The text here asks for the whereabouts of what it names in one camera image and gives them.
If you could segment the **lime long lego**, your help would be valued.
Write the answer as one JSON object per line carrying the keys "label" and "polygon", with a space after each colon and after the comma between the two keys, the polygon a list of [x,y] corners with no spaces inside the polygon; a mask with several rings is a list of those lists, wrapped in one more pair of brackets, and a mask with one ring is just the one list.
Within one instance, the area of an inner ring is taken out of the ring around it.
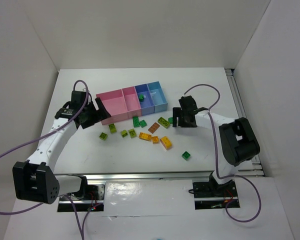
{"label": "lime long lego", "polygon": [[165,118],[163,118],[163,117],[160,117],[158,120],[157,120],[157,122],[161,125],[161,126],[163,126],[165,129],[168,129],[169,127],[170,127],[170,122],[168,121],[168,120],[166,120]]}

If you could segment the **lime lego sloped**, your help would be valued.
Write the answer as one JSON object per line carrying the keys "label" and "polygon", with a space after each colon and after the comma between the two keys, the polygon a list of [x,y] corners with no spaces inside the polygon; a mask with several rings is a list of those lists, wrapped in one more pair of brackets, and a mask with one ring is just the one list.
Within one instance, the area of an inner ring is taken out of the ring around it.
{"label": "lime lego sloped", "polygon": [[128,132],[126,130],[123,130],[120,132],[121,136],[124,138],[128,135]]}

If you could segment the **brown orange long lego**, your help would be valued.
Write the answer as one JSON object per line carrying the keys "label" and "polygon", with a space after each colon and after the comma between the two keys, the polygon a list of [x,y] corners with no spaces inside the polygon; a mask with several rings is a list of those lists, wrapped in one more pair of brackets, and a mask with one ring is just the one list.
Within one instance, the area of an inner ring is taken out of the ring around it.
{"label": "brown orange long lego", "polygon": [[148,131],[153,134],[159,127],[160,125],[157,122],[154,122],[153,125],[148,129]]}

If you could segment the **dark green long lego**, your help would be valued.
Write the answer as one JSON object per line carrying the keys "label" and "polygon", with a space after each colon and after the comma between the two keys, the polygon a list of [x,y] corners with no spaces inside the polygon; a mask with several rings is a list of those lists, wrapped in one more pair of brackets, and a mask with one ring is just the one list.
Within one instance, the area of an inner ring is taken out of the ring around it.
{"label": "dark green long lego", "polygon": [[133,127],[134,128],[138,128],[140,126],[140,122],[139,122],[139,117],[138,116],[133,116],[132,117],[132,121],[133,121]]}

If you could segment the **lime lego small square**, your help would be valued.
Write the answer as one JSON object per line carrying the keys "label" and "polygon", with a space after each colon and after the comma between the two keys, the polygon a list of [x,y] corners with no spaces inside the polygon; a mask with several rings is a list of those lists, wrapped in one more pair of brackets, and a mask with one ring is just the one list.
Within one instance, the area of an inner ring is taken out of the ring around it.
{"label": "lime lego small square", "polygon": [[131,139],[133,139],[133,138],[135,138],[137,136],[136,131],[135,131],[134,128],[129,129],[128,133],[129,133]]}

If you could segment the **yellow long lego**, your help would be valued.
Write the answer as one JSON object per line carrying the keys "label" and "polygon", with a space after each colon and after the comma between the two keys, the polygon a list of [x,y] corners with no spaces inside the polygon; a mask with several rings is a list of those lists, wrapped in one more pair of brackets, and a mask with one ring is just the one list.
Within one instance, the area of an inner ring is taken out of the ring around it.
{"label": "yellow long lego", "polygon": [[172,142],[170,141],[170,139],[167,136],[160,138],[160,142],[166,150],[171,149],[173,146]]}
{"label": "yellow long lego", "polygon": [[140,132],[138,137],[141,140],[145,140],[145,141],[148,141],[148,142],[152,141],[152,135],[148,134],[148,133]]}

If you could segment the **yellow small square lego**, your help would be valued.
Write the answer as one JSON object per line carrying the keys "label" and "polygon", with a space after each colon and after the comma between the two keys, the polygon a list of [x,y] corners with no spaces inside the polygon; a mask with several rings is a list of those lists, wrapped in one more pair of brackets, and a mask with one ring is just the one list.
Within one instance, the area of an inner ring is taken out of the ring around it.
{"label": "yellow small square lego", "polygon": [[159,139],[158,136],[153,136],[153,137],[152,137],[152,143],[153,143],[153,144],[158,144],[159,142],[160,142],[160,139]]}

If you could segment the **dark green small lego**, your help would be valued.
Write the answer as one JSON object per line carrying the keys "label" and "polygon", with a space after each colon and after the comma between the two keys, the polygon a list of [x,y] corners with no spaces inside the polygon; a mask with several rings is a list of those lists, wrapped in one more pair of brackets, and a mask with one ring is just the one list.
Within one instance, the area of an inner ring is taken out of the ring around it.
{"label": "dark green small lego", "polygon": [[141,121],[139,122],[139,125],[140,125],[141,128],[144,128],[144,127],[147,126],[147,123],[146,123],[145,120],[141,120]]}

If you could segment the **dark green lone lego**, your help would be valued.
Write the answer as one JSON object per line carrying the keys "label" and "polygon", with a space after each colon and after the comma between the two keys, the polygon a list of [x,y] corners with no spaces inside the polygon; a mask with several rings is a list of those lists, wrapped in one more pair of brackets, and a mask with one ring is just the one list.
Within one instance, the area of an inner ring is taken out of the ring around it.
{"label": "dark green lone lego", "polygon": [[185,161],[188,161],[191,157],[191,154],[189,152],[185,151],[181,156]]}

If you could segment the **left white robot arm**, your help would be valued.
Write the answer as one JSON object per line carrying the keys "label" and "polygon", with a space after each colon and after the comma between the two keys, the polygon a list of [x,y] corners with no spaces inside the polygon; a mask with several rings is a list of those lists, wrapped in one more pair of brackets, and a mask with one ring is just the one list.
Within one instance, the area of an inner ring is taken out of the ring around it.
{"label": "left white robot arm", "polygon": [[78,128],[86,129],[110,118],[100,97],[89,101],[89,94],[72,91],[54,116],[53,125],[35,152],[12,168],[14,188],[19,200],[52,204],[58,196],[74,194],[83,198],[88,193],[88,180],[79,174],[56,176],[55,166],[69,139]]}

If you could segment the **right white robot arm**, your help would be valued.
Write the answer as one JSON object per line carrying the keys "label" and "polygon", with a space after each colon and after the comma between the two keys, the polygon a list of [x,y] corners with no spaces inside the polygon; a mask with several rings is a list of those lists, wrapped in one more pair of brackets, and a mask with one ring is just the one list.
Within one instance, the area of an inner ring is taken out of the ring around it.
{"label": "right white robot arm", "polygon": [[229,185],[240,165],[250,161],[260,152],[260,145],[250,122],[245,117],[237,119],[197,107],[192,96],[179,99],[179,107],[172,108],[174,128],[205,128],[212,131],[215,153],[215,170],[210,174],[208,184],[216,191]]}

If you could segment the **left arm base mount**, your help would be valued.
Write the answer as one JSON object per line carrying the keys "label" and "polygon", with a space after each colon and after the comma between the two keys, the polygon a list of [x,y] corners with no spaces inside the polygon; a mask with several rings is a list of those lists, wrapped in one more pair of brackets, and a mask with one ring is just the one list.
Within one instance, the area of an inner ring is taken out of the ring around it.
{"label": "left arm base mount", "polygon": [[[88,184],[85,188],[85,193],[79,195],[78,193],[68,193],[74,206],[78,212],[103,212],[105,199],[106,184],[104,182],[97,182]],[[60,197],[57,206],[58,213],[70,213],[74,209],[70,200],[67,197]]]}

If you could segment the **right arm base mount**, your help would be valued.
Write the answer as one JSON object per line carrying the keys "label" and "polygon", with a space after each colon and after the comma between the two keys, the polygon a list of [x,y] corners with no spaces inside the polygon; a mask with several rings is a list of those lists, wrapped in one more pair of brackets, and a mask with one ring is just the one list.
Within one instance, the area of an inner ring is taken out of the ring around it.
{"label": "right arm base mount", "polygon": [[226,187],[212,190],[208,182],[193,182],[188,193],[194,197],[196,210],[224,209],[227,203],[229,208],[240,208],[237,186],[232,181]]}

